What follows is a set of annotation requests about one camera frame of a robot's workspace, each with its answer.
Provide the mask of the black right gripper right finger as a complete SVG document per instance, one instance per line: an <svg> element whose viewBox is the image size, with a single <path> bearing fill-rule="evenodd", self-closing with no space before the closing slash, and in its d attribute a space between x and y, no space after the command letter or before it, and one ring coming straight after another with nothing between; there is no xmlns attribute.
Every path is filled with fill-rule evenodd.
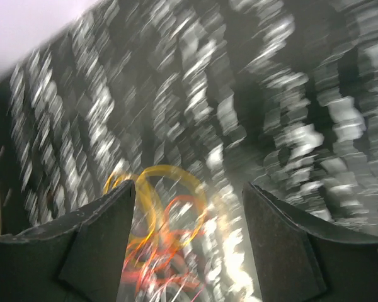
<svg viewBox="0 0 378 302"><path fill-rule="evenodd" d="M243 187L263 301L378 301L378 237Z"/></svg>

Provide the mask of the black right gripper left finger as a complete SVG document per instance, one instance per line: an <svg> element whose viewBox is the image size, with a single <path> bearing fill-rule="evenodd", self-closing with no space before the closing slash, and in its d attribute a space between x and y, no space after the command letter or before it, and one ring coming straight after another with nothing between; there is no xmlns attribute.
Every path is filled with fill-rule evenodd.
<svg viewBox="0 0 378 302"><path fill-rule="evenodd" d="M76 211L0 236L0 301L116 301L134 204L128 180Z"/></svg>

